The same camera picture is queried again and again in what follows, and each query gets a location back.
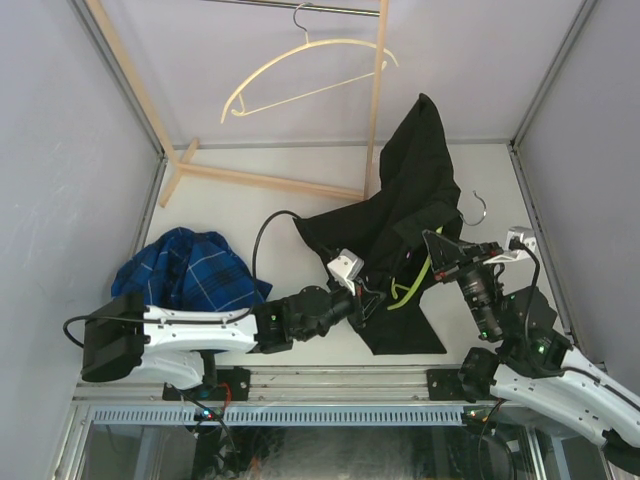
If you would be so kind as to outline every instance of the black garment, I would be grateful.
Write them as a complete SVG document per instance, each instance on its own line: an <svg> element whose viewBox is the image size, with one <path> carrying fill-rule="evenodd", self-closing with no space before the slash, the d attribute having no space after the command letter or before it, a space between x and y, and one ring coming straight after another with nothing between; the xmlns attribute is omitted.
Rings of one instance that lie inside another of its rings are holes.
<svg viewBox="0 0 640 480"><path fill-rule="evenodd" d="M369 200L298 220L306 244L327 262L329 250L348 248L365 261L361 276L375 290L389 292L391 280L410 286L427 257L422 231L444 226L458 238L456 206L460 189L453 181L438 110L429 97L418 101L380 155L382 189ZM419 308L421 293L435 283L431 272L404 307L388 311L388 300L360 335L374 354L446 353Z"/></svg>

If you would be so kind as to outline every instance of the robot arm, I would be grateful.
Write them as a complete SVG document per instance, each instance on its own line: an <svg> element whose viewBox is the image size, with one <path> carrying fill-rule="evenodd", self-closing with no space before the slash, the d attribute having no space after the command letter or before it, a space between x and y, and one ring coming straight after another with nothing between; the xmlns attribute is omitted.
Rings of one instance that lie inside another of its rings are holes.
<svg viewBox="0 0 640 480"><path fill-rule="evenodd" d="M181 390L203 383L215 387L218 353L290 350L294 341L324 337L344 318L358 328L367 307L381 300L361 287L362 266L362 260L342 251L327 266L334 277L331 291L306 287L251 311L183 312L144 305L140 294L116 298L87 317L82 379L127 377Z"/></svg>
<svg viewBox="0 0 640 480"><path fill-rule="evenodd" d="M494 273L496 265L528 258L522 251L533 248L532 234L512 229L505 249L497 243L454 242L431 231L424 236L436 280L456 281L480 338L502 342L495 353L469 351L458 374L469 396L490 394L529 407L602 447L615 465L640 474L640 397L553 330L556 313L537 288L502 292L502 270ZM529 326L529 316L535 327Z"/></svg>

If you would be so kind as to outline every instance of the blue plaid cloth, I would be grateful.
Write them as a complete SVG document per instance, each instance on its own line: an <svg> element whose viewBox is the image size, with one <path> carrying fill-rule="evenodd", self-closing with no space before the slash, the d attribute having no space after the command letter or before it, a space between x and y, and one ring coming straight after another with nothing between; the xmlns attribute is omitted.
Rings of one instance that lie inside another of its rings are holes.
<svg viewBox="0 0 640 480"><path fill-rule="evenodd" d="M224 237L178 227L145 247L120 268L114 297L144 293L146 305L186 311L219 312L254 303L253 281L245 263ZM258 302L271 284L258 281Z"/></svg>

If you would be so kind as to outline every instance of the wooden pole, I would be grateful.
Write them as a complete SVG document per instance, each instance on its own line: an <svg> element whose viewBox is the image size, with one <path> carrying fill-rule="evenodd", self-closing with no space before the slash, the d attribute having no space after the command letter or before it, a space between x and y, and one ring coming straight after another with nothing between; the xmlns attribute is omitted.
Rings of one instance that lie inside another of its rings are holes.
<svg viewBox="0 0 640 480"><path fill-rule="evenodd" d="M147 116L149 123L151 123L151 127L155 132L158 140L160 140L160 145L164 149L165 154L169 158L169 161L174 165L178 164L178 156L176 151L173 149L173 144L171 143L171 139L169 138L169 134L167 130L164 128L160 117L158 116L158 112L149 97L149 93L136 70L131 57L127 53L118 33L111 23L111 19L107 15L102 3L100 0L85 0L89 11L91 11L91 15L93 15L94 20L100 27L102 34L104 35L105 40L109 44L109 48L113 53L114 57L118 61L122 72L124 73L129 85L131 86L131 90L135 94L144 114Z"/></svg>
<svg viewBox="0 0 640 480"><path fill-rule="evenodd" d="M375 75L373 77L373 95L371 98L371 115L369 117L369 143L367 144L367 167L364 178L364 195L369 198L369 185L373 170L373 146L376 139L376 123L378 105L380 103L380 84L382 81L382 62L384 60L384 42L387 35L387 17L389 16L389 0L380 0L380 18L378 20L378 41L376 48Z"/></svg>
<svg viewBox="0 0 640 480"><path fill-rule="evenodd" d="M183 175L193 175L196 177L213 178L230 183L249 185L252 187L267 187L286 192L307 193L310 195L320 195L324 197L341 198L352 202L362 201L362 192L350 188L333 187L320 185L317 183L301 182L288 178L268 177L254 173L236 172L215 167L203 167L200 165L189 165L180 163L178 169Z"/></svg>
<svg viewBox="0 0 640 480"><path fill-rule="evenodd" d="M180 164L184 165L184 164L191 163L191 159L193 158L193 155L196 153L196 150L198 150L199 146L200 146L200 141L197 138L194 138L191 141L191 145L189 145L189 148L187 148L187 150L182 155L182 158L180 159ZM160 198L158 199L158 205L160 205L162 208L166 207L167 203L169 203L169 199L171 198L171 195L173 195L173 192L175 192L176 188L178 187L180 180L182 180L182 175L183 175L182 170L178 167L175 167L173 175L171 175L169 182L167 182L167 184L165 185L164 190L162 190L162 193L160 194Z"/></svg>

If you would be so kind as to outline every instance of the glass panel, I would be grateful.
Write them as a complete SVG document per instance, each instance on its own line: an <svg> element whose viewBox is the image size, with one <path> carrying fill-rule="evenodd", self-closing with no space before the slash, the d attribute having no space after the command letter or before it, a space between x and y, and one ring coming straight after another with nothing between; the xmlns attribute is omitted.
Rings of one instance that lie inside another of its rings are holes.
<svg viewBox="0 0 640 480"><path fill-rule="evenodd" d="M216 426L93 425L80 478L607 480L595 446L549 422L528 430L510 418L518 410L496 417L480 444L482 424L232 427L233 445Z"/></svg>
<svg viewBox="0 0 640 480"><path fill-rule="evenodd" d="M196 439L180 426L92 425L82 480L191 478Z"/></svg>

